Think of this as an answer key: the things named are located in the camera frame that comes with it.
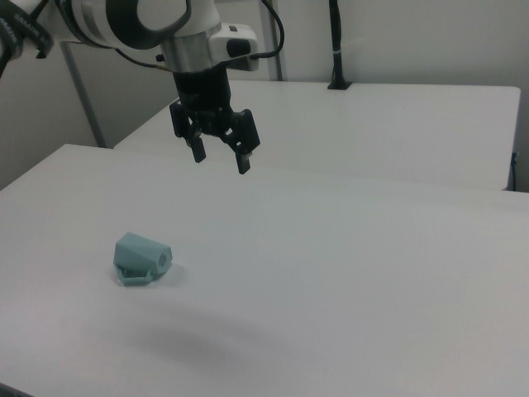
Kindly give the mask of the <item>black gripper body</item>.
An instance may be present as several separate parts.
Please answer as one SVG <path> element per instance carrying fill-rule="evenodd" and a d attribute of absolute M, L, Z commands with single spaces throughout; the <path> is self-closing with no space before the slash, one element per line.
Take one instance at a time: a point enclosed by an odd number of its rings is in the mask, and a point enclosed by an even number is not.
<path fill-rule="evenodd" d="M 178 100 L 172 103 L 176 137 L 220 136 L 230 127 L 231 89 L 226 67 L 173 73 Z"/>

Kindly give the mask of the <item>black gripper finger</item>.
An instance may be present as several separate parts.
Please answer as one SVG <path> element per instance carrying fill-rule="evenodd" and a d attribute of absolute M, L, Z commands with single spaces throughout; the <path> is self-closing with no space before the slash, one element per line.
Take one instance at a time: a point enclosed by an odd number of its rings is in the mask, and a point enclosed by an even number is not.
<path fill-rule="evenodd" d="M 174 134 L 178 138 L 185 140 L 187 146 L 193 153 L 195 162 L 202 162 L 206 158 L 198 122 L 191 118 L 183 105 L 175 101 L 169 105 L 171 121 L 174 128 Z"/>
<path fill-rule="evenodd" d="M 238 172 L 245 174 L 250 169 L 253 150 L 260 145 L 255 120 L 249 109 L 229 114 L 222 141 L 235 152 Z"/>

